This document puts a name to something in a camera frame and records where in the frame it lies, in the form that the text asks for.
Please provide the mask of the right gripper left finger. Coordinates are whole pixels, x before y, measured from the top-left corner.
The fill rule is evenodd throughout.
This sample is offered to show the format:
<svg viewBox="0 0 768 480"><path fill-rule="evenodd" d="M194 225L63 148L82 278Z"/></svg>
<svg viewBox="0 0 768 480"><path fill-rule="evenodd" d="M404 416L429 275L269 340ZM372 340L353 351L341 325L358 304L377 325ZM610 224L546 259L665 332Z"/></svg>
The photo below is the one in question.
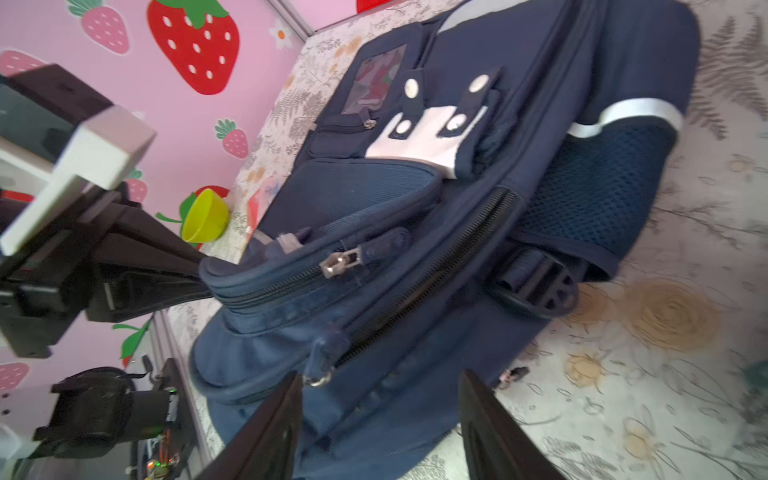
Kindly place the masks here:
<svg viewBox="0 0 768 480"><path fill-rule="evenodd" d="M301 435L302 387L299 373L286 374L198 477L203 480L290 480Z"/></svg>

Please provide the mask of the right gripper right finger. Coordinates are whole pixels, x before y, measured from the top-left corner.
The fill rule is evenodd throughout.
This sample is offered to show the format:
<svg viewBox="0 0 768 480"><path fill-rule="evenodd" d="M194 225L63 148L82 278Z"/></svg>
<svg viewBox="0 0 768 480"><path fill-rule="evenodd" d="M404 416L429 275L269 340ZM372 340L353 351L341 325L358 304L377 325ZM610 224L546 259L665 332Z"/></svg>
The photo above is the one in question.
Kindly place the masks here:
<svg viewBox="0 0 768 480"><path fill-rule="evenodd" d="M472 480L561 480L563 475L472 370L461 373L459 413Z"/></svg>

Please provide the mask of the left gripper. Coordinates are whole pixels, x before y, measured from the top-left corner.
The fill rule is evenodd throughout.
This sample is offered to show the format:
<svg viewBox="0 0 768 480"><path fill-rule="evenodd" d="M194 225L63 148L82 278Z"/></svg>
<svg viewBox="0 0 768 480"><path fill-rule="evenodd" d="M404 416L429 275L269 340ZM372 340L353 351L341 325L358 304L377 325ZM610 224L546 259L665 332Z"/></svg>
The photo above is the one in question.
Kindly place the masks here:
<svg viewBox="0 0 768 480"><path fill-rule="evenodd" d="M50 357L87 304L89 321L122 323L210 297L196 277L205 255L125 199L94 187L1 254L1 334L15 356Z"/></svg>

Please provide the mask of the navy blue student backpack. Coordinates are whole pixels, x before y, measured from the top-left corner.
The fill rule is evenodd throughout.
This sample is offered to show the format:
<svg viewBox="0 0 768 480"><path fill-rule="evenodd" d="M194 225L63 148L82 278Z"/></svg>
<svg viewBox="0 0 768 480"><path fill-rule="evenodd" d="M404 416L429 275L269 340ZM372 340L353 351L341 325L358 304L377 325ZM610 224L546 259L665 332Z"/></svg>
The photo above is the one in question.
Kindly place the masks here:
<svg viewBox="0 0 768 480"><path fill-rule="evenodd" d="M242 260L190 376L231 445L302 379L297 479L397 479L638 238L690 101L680 1L466 1L365 44Z"/></svg>

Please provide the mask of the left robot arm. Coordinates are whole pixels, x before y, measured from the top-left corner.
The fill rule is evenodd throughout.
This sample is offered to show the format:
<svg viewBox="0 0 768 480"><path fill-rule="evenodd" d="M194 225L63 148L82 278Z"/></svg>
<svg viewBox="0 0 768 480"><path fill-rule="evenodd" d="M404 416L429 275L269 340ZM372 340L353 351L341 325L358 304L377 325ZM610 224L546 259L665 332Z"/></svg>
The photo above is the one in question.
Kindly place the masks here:
<svg viewBox="0 0 768 480"><path fill-rule="evenodd" d="M209 290L202 254L131 201L125 186L92 188L1 256L1 333L13 353L45 359L80 315L120 328ZM181 363L92 367L49 386L1 395L2 477L46 457L92 459L126 445L131 479L186 479L198 444Z"/></svg>

